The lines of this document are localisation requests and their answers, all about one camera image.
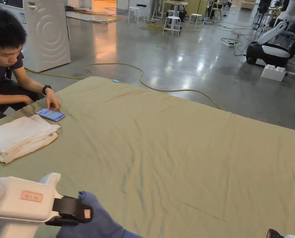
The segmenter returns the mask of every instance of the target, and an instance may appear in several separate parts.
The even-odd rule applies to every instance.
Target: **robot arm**
[[[41,223],[78,225],[90,222],[93,209],[81,200],[56,191],[60,174],[37,182],[16,177],[0,178],[0,238],[33,238]]]
[[[290,28],[295,23],[295,0],[290,0],[286,11],[281,12],[275,21],[275,27],[266,32],[257,40],[259,45],[265,44],[285,29]]]

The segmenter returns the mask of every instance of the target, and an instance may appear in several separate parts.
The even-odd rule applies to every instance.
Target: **black wristwatch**
[[[51,88],[51,86],[50,85],[45,85],[44,87],[43,87],[43,89],[42,89],[42,93],[44,94],[44,95],[46,95],[46,89],[52,89]]]

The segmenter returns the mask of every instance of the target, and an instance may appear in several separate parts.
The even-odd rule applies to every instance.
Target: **washing machine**
[[[25,68],[40,72],[71,62],[64,0],[0,0],[0,7],[27,33],[21,51]]]

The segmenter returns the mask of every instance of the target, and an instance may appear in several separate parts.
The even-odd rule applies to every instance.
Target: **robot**
[[[295,54],[294,50],[288,50],[280,45],[270,43],[282,31],[289,29],[295,24],[295,0],[290,0],[286,11],[277,17],[274,28],[267,31],[264,35],[252,42],[246,52],[248,64],[257,63],[257,59],[262,60],[265,65],[271,64],[284,67],[288,60]]]
[[[41,223],[51,226],[88,223],[93,209],[79,199],[59,195],[60,174],[37,182],[16,177],[0,178],[0,238],[33,238]]]

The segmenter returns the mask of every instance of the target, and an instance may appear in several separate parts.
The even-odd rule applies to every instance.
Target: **folded white towel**
[[[26,155],[55,138],[59,125],[51,125],[39,115],[21,117],[0,126],[0,161],[8,163]]]

